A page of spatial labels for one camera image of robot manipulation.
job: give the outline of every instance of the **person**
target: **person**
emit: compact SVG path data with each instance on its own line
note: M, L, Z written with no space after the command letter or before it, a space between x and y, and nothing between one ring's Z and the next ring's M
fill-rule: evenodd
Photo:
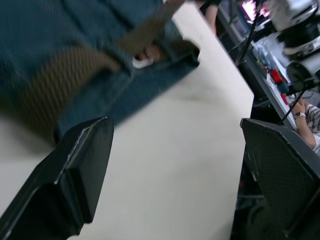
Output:
M293 108L292 114L297 133L320 155L320 108L300 100Z
M216 29L216 19L218 14L219 4L222 0L196 0L196 4L198 5L199 9L205 16L212 32L214 34L217 33Z
M216 19L218 14L218 6L222 0L195 0L197 6L204 14L210 29L213 34L216 35ZM152 58L154 62L157 62L161 55L161 48L156 44L149 45L145 52L140 53L137 59L142 61Z

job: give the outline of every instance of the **brown strap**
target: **brown strap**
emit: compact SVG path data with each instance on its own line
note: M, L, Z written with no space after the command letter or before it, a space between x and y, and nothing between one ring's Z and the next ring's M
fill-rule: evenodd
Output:
M117 72L121 65L93 49L70 47L56 55L34 76L19 96L19 113L36 133L51 138L61 110L101 71Z
M141 26L118 41L119 48L131 56L141 53L163 31L165 24L185 0L170 0ZM176 44L177 51L190 50ZM101 71L117 72L121 64L94 49L71 47L56 55L34 76L19 96L18 111L36 133L51 139L57 119L68 102Z
M186 0L170 0L144 23L117 42L117 46L131 56L144 51L164 30L166 23Z

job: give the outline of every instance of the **black cable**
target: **black cable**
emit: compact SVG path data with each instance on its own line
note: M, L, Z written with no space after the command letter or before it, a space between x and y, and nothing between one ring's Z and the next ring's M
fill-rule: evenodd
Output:
M250 31L248 39L246 40L245 46L244 46L244 48L242 49L242 51L239 53L238 57L235 60L235 65L236 66L238 66L239 63L241 63L241 61L244 59L244 57L245 57L245 55L246 55L246 53L247 53L247 51L249 49L250 43L253 40L255 29L256 29L256 26L257 26L257 23L258 23L258 18L259 18L259 15L260 15L261 7L262 7L261 0L255 0L255 10L256 10L255 18L254 18L253 24L251 26L251 31Z
M231 24L234 20L234 5L233 0L229 0L229 15L230 15L230 21L229 24Z
M239 48L244 44L245 41L246 41L246 39L243 40L243 41L241 41L241 42L239 42L237 45L235 45L235 46L232 47L229 51L227 51L227 53L229 54L229 53L231 53L232 51L234 51L234 50L236 50L236 49L239 49Z
M299 100L302 98L302 95L305 93L307 89L303 89L302 92L300 92L299 96L295 99L295 101L293 102L293 104L291 105L289 111L284 115L284 117L281 119L281 121L279 122L278 125L282 125L284 124L284 121L286 120L286 118L289 116L289 114L292 112L292 110L294 109L294 107L297 105L297 103L299 102Z

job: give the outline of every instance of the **striped sleeve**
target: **striped sleeve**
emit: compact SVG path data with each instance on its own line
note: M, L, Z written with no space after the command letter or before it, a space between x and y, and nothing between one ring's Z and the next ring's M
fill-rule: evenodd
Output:
M315 147L312 149L316 154L320 154L320 136L313 134L315 139Z
M305 107L305 116L306 122L311 128L312 132L315 133L320 131L320 109L312 104L308 104Z

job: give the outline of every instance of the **white table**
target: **white table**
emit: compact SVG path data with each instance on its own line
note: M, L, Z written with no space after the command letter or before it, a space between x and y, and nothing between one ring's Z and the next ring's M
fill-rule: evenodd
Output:
M77 240L229 240L253 94L196 8L175 20L197 70L114 133L94 221ZM0 118L0 213L50 147Z
M274 99L276 100L277 104L279 105L280 109L284 114L287 114L287 112L290 110L290 106L284 102L284 100L281 97L281 93L278 90L277 86L273 83L271 76L268 74L266 77L266 84L268 88L270 89L271 94L273 95ZM293 129L297 129L296 121L294 119L294 115L290 113L287 117L287 120L290 124L290 126Z

